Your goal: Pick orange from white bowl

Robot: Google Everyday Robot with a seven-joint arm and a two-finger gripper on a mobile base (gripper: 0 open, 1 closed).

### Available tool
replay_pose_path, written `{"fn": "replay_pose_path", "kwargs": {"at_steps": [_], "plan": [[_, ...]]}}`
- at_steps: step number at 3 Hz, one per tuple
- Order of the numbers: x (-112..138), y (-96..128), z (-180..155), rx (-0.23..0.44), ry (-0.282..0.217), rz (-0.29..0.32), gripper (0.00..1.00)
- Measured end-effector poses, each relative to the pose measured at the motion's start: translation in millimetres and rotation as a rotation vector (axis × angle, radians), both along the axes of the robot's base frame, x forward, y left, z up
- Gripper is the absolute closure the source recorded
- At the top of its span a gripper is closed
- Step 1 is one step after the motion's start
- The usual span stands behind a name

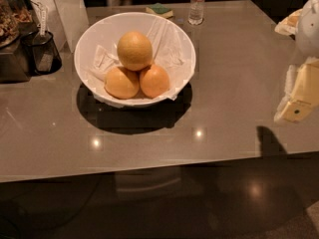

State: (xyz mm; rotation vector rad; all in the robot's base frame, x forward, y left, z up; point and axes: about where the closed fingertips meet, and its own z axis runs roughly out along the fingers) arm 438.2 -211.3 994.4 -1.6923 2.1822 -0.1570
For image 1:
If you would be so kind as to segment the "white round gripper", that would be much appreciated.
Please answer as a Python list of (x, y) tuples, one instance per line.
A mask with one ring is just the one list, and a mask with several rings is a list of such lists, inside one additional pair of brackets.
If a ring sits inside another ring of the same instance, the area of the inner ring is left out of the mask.
[[(319, 0), (308, 0), (280, 21), (275, 32), (295, 35), (296, 46), (305, 56), (319, 57)], [(300, 67), (290, 65), (286, 74), (284, 97), (277, 107), (277, 123), (300, 122), (319, 106), (319, 60), (307, 59)]]

